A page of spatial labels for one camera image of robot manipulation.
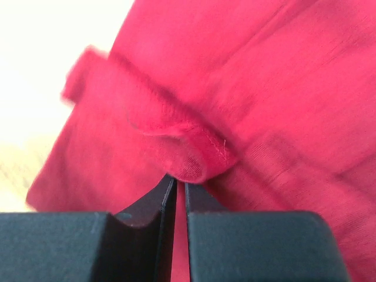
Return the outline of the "dark red t shirt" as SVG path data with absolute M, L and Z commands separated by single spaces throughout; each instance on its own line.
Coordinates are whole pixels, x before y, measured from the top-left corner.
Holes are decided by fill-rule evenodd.
M 311 210 L 375 280 L 375 2 L 135 1 L 87 48 L 27 203 L 117 213 L 169 174 L 235 210 Z

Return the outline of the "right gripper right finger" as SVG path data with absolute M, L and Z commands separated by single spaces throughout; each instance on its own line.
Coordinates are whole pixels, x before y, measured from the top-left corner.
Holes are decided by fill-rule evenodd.
M 233 212 L 195 184 L 185 194 L 191 281 L 350 281 L 319 215 Z

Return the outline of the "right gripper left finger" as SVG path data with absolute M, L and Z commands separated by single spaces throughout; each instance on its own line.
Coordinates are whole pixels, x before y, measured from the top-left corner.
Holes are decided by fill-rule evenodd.
M 117 214 L 2 213 L 2 281 L 169 281 L 177 183 Z

